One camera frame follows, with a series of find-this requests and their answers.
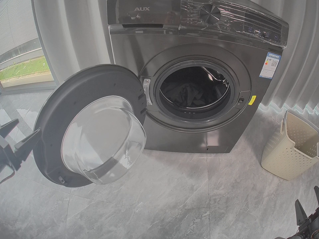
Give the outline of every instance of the washing machine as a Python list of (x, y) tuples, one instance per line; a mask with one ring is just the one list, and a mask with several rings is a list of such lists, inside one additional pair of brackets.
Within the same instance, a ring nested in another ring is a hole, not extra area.
[(100, 13), (115, 64), (72, 75), (42, 107), (42, 174), (79, 187), (120, 178), (144, 148), (229, 153), (275, 74), (288, 24), (249, 0), (106, 0)]

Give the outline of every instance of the energy label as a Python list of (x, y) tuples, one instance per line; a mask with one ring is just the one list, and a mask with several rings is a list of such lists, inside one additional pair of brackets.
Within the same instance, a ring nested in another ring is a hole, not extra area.
[(280, 58), (280, 55), (268, 52), (259, 77), (272, 79), (277, 69)]

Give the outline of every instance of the open door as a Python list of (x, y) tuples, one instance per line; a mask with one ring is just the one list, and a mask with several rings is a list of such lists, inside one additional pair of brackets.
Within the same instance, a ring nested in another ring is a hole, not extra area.
[(146, 97), (130, 70), (98, 65), (63, 82), (43, 105), (34, 129), (42, 136), (35, 162), (66, 187), (108, 184), (135, 163), (146, 142)]

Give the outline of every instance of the qr code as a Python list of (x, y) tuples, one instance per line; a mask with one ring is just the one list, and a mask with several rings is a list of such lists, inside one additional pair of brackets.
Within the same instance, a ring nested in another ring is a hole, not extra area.
[(278, 60), (272, 60), (270, 66), (277, 66), (277, 64), (278, 64)]

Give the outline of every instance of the yellow warning sticker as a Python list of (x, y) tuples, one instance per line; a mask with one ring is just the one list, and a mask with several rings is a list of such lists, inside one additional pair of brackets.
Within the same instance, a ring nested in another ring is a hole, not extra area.
[(254, 103), (255, 99), (256, 99), (256, 96), (252, 96), (248, 104), (251, 106)]

